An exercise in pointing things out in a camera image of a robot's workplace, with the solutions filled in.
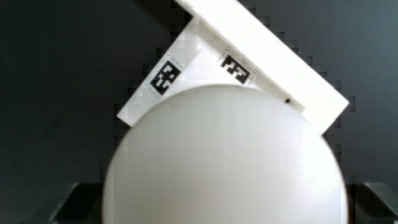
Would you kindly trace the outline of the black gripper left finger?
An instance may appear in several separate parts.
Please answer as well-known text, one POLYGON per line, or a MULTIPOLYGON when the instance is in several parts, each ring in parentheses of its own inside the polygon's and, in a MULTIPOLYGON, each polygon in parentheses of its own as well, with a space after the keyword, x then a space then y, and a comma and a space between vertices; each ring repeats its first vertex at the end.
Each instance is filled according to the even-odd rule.
POLYGON ((35 215, 37 224, 102 224, 102 184, 74 182, 60 186, 35 215))

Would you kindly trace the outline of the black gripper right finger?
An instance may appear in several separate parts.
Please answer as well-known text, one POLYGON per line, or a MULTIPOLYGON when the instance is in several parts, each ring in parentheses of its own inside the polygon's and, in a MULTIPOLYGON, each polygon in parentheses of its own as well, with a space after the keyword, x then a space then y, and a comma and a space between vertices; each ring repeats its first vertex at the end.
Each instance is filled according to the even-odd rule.
POLYGON ((346 185, 347 224, 398 224, 398 193, 379 182, 346 185))

